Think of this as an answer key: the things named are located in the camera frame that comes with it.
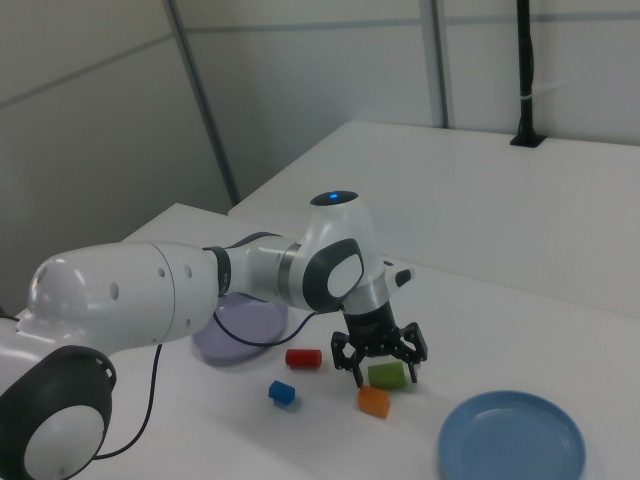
gray band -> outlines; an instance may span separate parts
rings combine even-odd
[[[360,285],[344,299],[345,313],[360,315],[377,310],[389,301],[384,272],[373,282]]]
[[[278,267],[278,290],[280,290],[282,300],[288,305],[294,304],[293,298],[291,297],[291,290],[289,289],[289,272],[291,271],[291,264],[298,250],[300,250],[299,243],[291,245],[282,255],[282,260],[280,260],[280,266]]]

black pole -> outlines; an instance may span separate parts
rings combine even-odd
[[[533,43],[529,0],[518,0],[518,54],[520,57],[520,124],[511,145],[535,148],[546,138],[533,129]]]

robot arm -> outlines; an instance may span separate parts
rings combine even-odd
[[[108,356],[192,335],[226,293],[342,310],[350,335],[334,334],[336,368],[352,371],[360,386],[362,358],[391,354],[416,381],[426,345],[417,326],[396,327],[389,306],[410,277],[382,262],[352,192],[314,198],[299,241],[256,234],[228,248],[120,243],[57,255],[36,271],[26,317],[0,321],[0,478],[58,480],[82,470],[110,420],[116,377]],[[342,352],[348,343],[351,357]]]

green block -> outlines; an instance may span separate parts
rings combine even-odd
[[[404,377],[402,362],[384,363],[369,367],[369,385],[374,388],[390,390],[404,387],[407,380]]]

white table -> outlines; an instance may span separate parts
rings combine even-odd
[[[175,205],[128,240],[228,245],[259,229]],[[138,444],[93,462],[78,478],[437,480],[444,419],[466,398],[495,389],[541,395],[573,417],[587,446],[583,480],[637,478],[640,322],[414,266],[416,279],[392,306],[399,325],[421,325],[430,358],[417,385],[391,394],[386,420],[360,412],[352,376],[331,365],[331,334],[345,331],[339,314],[311,320],[290,345],[236,366],[206,365],[184,339],[164,347],[154,411]],[[291,311],[290,330],[303,315]],[[290,371],[288,347],[320,348],[325,363],[318,372]],[[119,380],[104,451],[137,432],[153,353],[114,355]],[[274,379],[296,387],[292,410],[267,398]]]
[[[356,191],[380,251],[640,318],[640,147],[350,122],[229,215],[300,234]]]

